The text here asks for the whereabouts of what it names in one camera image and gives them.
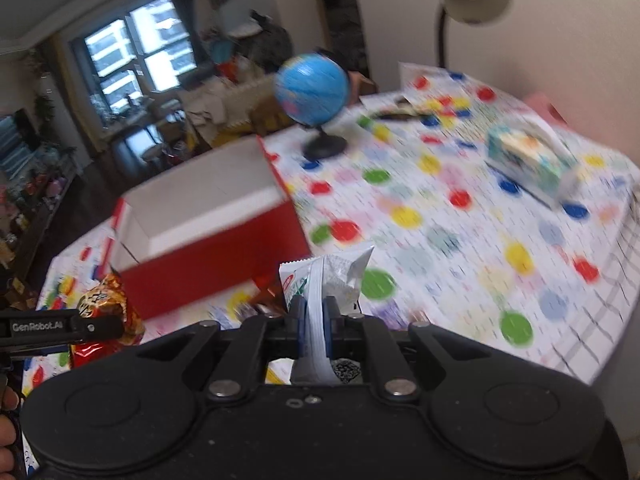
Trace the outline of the person's left hand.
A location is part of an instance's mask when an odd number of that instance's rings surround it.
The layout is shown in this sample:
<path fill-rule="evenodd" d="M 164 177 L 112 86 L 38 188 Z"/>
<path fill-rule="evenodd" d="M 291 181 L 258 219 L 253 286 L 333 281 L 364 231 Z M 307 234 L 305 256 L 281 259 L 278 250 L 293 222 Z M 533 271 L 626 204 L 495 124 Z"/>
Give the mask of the person's left hand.
<path fill-rule="evenodd" d="M 18 395 L 10 388 L 3 391 L 1 400 L 1 411 L 13 411 L 20 403 Z M 0 472 L 2 480 L 14 480 L 13 474 L 15 466 L 14 454 L 10 449 L 16 440 L 16 429 L 14 423 L 5 414 L 0 416 Z"/>

